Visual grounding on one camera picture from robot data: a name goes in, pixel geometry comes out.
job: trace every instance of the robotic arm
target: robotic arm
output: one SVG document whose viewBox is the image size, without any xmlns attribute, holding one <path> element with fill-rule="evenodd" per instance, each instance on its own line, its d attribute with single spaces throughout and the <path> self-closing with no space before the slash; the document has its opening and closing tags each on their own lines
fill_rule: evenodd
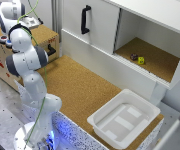
<svg viewBox="0 0 180 150">
<path fill-rule="evenodd" d="M 29 107 L 37 108 L 34 130 L 32 131 L 31 128 L 24 139 L 20 139 L 25 144 L 26 141 L 29 141 L 27 147 L 25 145 L 23 147 L 16 145 L 15 150 L 18 147 L 21 150 L 56 149 L 55 140 L 53 140 L 53 146 L 39 143 L 45 143 L 45 139 L 51 134 L 53 130 L 51 114 L 60 110 L 62 101 L 59 97 L 47 93 L 43 78 L 35 71 L 47 65 L 48 55 L 41 47 L 32 45 L 31 37 L 25 31 L 27 30 L 31 33 L 29 28 L 33 26 L 28 23 L 28 20 L 22 20 L 17 25 L 18 18 L 24 14 L 25 6 L 20 0 L 0 2 L 0 27 L 2 33 L 5 36 L 8 35 L 12 49 L 17 52 L 7 57 L 6 66 L 11 74 L 21 76 L 23 79 L 25 92 L 19 91 L 22 93 L 22 103 Z"/>
</svg>

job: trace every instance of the cardboard box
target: cardboard box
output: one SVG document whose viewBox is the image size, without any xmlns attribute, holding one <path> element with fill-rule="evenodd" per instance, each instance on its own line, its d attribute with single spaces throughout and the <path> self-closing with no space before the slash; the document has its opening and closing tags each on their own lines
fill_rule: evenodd
<svg viewBox="0 0 180 150">
<path fill-rule="evenodd" d="M 38 28 L 31 30 L 31 32 L 35 37 L 38 45 L 44 48 L 46 52 L 49 51 L 49 44 L 56 50 L 56 53 L 49 56 L 49 63 L 59 57 L 59 35 L 56 32 L 50 30 L 44 25 L 40 25 Z M 9 73 L 5 65 L 6 57 L 12 54 L 12 49 L 8 49 L 5 45 L 0 44 L 0 78 L 2 78 L 6 83 L 18 91 L 18 87 L 16 86 L 14 79 L 20 81 L 21 77 L 16 77 Z"/>
</svg>

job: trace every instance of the brown work surface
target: brown work surface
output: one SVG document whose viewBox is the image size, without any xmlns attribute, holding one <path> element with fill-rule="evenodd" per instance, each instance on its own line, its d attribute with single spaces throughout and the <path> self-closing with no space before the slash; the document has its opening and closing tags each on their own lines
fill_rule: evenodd
<svg viewBox="0 0 180 150">
<path fill-rule="evenodd" d="M 54 36 L 58 36 L 58 34 L 50 29 L 48 29 L 44 25 L 40 25 L 38 28 L 31 30 L 33 37 L 35 37 L 37 43 L 43 43 L 45 40 L 48 40 Z"/>
<path fill-rule="evenodd" d="M 130 59 L 131 54 L 135 53 L 139 57 L 144 57 L 145 64 L 139 65 L 152 72 L 158 77 L 171 82 L 180 59 L 169 54 L 139 38 L 135 38 L 123 47 L 115 51 L 118 55 L 138 64 L 138 61 Z"/>
<path fill-rule="evenodd" d="M 87 122 L 87 118 L 121 92 L 121 89 L 68 56 L 63 56 L 48 64 L 46 70 L 48 93 L 57 95 L 62 99 L 60 111 L 110 150 L 113 149 L 94 133 L 92 126 Z M 43 68 L 38 72 L 44 77 Z M 159 115 L 127 150 L 138 148 L 162 119 L 163 116 Z"/>
</svg>

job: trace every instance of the plastic tub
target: plastic tub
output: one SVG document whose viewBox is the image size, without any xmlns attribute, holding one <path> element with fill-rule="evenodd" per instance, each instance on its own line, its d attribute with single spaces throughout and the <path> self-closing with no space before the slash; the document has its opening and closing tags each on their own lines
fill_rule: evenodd
<svg viewBox="0 0 180 150">
<path fill-rule="evenodd" d="M 125 89 L 87 120 L 109 145 L 126 149 L 159 113 L 159 108 Z"/>
</svg>

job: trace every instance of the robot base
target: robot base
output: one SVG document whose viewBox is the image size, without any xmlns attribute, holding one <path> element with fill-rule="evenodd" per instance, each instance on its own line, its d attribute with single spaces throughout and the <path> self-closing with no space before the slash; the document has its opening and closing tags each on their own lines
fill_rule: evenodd
<svg viewBox="0 0 180 150">
<path fill-rule="evenodd" d="M 28 124 L 25 124 L 23 127 L 21 127 L 16 132 L 15 137 L 14 137 L 14 149 L 15 150 L 39 150 L 39 147 L 37 145 L 33 146 L 33 145 L 29 144 L 29 142 L 25 148 L 26 142 L 24 141 L 24 137 L 30 131 L 30 129 L 33 127 L 33 125 L 34 125 L 34 122 L 30 122 Z M 54 147 L 57 148 L 59 145 L 59 138 L 55 137 L 54 139 L 55 139 L 54 140 L 54 142 L 55 142 Z"/>
</svg>

